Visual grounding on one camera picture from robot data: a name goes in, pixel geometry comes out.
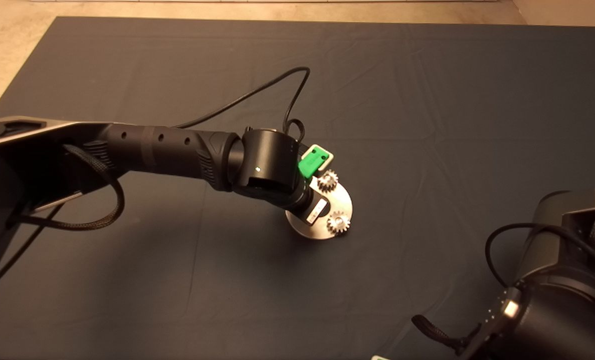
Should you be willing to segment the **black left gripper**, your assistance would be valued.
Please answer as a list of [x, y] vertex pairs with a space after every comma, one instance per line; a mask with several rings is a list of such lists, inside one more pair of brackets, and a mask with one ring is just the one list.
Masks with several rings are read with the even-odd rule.
[[312, 226], [322, 217], [322, 213], [328, 206], [327, 196], [315, 189], [309, 189], [306, 200], [297, 208], [297, 219], [307, 226]]

